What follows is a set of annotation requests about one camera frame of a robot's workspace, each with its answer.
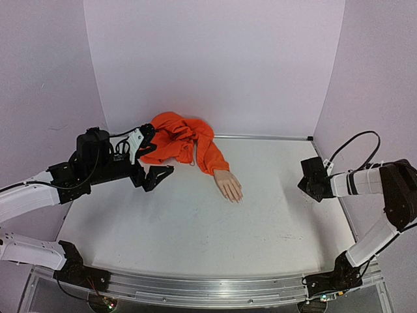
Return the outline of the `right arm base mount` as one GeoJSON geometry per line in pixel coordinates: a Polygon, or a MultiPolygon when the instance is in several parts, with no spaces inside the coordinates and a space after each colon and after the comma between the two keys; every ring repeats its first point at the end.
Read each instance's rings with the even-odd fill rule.
{"type": "Polygon", "coordinates": [[[359,267],[353,267],[342,252],[334,263],[334,269],[329,272],[305,276],[302,284],[307,287],[308,297],[318,297],[324,294],[348,291],[362,285],[362,274],[359,267]]]}

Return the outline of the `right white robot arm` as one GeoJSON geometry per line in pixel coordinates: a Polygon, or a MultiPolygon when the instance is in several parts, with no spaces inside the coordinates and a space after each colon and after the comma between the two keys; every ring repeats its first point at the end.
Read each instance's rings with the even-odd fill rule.
{"type": "Polygon", "coordinates": [[[359,267],[380,254],[396,237],[416,226],[416,168],[406,159],[366,165],[359,170],[330,174],[320,157],[300,162],[298,188],[317,202],[324,199],[380,196],[382,213],[345,257],[359,267]]]}

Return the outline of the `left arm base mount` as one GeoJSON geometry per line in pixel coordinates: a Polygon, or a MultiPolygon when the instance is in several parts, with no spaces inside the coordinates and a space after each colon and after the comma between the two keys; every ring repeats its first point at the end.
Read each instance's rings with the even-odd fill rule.
{"type": "Polygon", "coordinates": [[[109,271],[86,266],[73,243],[60,240],[58,244],[63,248],[65,263],[60,270],[54,271],[53,277],[55,279],[59,282],[96,291],[106,291],[108,289],[109,271]]]}

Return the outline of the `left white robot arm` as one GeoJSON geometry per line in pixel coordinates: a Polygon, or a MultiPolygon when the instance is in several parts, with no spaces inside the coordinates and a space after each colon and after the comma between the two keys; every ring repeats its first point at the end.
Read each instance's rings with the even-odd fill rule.
{"type": "MultiPolygon", "coordinates": [[[[68,161],[50,166],[26,181],[1,189],[1,222],[43,207],[64,205],[90,194],[94,185],[129,178],[146,192],[156,188],[174,171],[172,166],[150,166],[139,158],[156,150],[156,129],[144,124],[120,134],[113,146],[108,131],[94,127],[79,135],[68,161]]],[[[71,283],[83,284],[88,271],[72,243],[48,242],[10,232],[1,232],[1,260],[39,265],[62,271],[71,283]]]]}

